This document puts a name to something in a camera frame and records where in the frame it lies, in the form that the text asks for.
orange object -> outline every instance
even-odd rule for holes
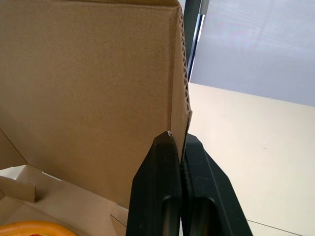
[[[44,221],[23,221],[0,227],[0,236],[76,236],[61,225]]]

brown cardboard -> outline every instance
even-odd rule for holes
[[[111,216],[118,220],[122,225],[127,227],[127,221],[128,221],[128,210],[125,208],[122,208],[120,206],[116,206],[112,212]]]
[[[0,129],[0,170],[25,164],[26,161]]]
[[[0,2],[0,127],[28,164],[128,207],[154,137],[183,150],[183,28],[177,1],[108,2]]]
[[[0,200],[0,225],[44,220],[64,225],[78,236],[115,236],[110,214],[116,203],[66,181],[58,181],[26,166],[19,181],[36,185],[36,202],[5,196]]]
[[[118,221],[114,216],[110,216],[116,235],[117,236],[126,236],[126,226],[124,226],[120,221]]]
[[[180,27],[176,28],[175,35],[175,53],[174,53],[174,75],[173,78],[179,78],[184,75],[182,80],[174,80],[172,96],[172,120],[171,132],[178,148],[178,157],[182,158],[185,151],[185,139],[188,131],[192,111],[189,104],[189,91],[186,67],[186,48],[184,37],[184,21],[181,9],[178,11]]]
[[[24,201],[35,201],[35,185],[0,176],[0,190],[3,194]]]

gray wall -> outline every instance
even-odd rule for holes
[[[315,1],[210,0],[191,81],[315,106]]]

white floor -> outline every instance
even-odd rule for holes
[[[315,108],[191,83],[189,93],[189,133],[230,178],[253,234],[314,236]]]

cardboard box flap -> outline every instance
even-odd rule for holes
[[[81,0],[91,3],[118,3],[118,4],[133,4],[147,6],[180,6],[177,0]]]
[[[112,212],[111,215],[118,220],[122,225],[125,227],[127,226],[127,221],[128,221],[128,210],[125,208],[122,208],[121,206],[116,206]]]
[[[0,129],[0,170],[25,164],[26,161]]]
[[[128,210],[117,205],[112,210],[110,218],[114,226],[116,235],[125,236],[128,221]]]
[[[114,216],[110,216],[113,227],[115,229],[117,236],[126,236],[126,226],[123,225],[119,220],[117,220]]]
[[[183,149],[179,10],[1,1],[0,127],[25,160],[128,208],[154,137]]]
[[[24,201],[35,201],[35,185],[0,176],[0,190],[7,196]]]

